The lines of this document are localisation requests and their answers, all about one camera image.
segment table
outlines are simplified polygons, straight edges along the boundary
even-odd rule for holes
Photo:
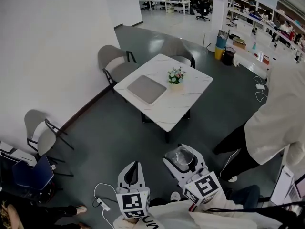
[[[150,2],[164,2],[165,3],[165,11],[167,12],[167,4],[168,3],[180,3],[183,5],[183,15],[185,15],[185,5],[188,4],[189,14],[190,14],[190,3],[191,1],[169,1],[169,0],[139,0],[140,2],[149,2],[149,9],[152,11],[152,4]]]
[[[174,91],[170,88],[168,71],[179,67],[185,71],[183,89]],[[167,89],[153,105],[149,105],[133,95],[127,87],[139,76],[146,75]],[[184,63],[158,54],[136,71],[115,85],[114,89],[141,112],[142,121],[147,116],[165,131],[165,141],[169,142],[169,132],[183,118],[190,118],[190,109],[212,82],[212,78]]]

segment baseboard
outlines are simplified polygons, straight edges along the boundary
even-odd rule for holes
[[[132,25],[132,26],[134,27],[134,26],[137,26],[137,25],[142,24],[142,23],[143,23],[143,21],[141,21],[141,22],[139,22],[139,23],[136,23],[136,24],[134,24],[134,25]]]
[[[108,85],[104,90],[92,98],[83,108],[81,108],[75,115],[73,115],[70,120],[68,120],[62,127],[61,130],[65,131],[70,125],[74,123],[83,113],[85,113],[92,105],[94,105],[101,97],[103,97],[107,92],[113,88],[113,85]]]
[[[120,25],[114,27],[114,29],[119,28],[119,27],[121,27],[121,26],[123,26],[123,24],[120,24]]]

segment white marble table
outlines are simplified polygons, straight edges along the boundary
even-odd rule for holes
[[[173,90],[167,82],[168,71],[179,67],[185,71],[183,88]],[[141,75],[146,75],[167,88],[153,105],[147,104],[127,90],[127,87]],[[165,131],[166,139],[168,139],[168,132],[187,114],[212,80],[212,77],[189,65],[163,54],[158,54],[116,84],[114,89],[141,113],[161,127]]]

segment yellow trash can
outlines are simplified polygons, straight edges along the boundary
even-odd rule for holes
[[[219,48],[215,46],[215,59],[221,60],[223,54],[224,54],[224,48]]]

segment bucket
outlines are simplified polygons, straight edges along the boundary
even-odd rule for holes
[[[235,49],[231,48],[231,47],[226,47],[225,51],[224,51],[224,56],[222,59],[223,63],[225,65],[231,66],[233,63],[234,55],[235,55]]]
[[[224,53],[224,48],[219,48],[219,47],[215,46],[215,59],[221,60],[223,53]]]
[[[226,44],[227,44],[227,39],[217,36],[216,47],[223,49],[225,48]]]

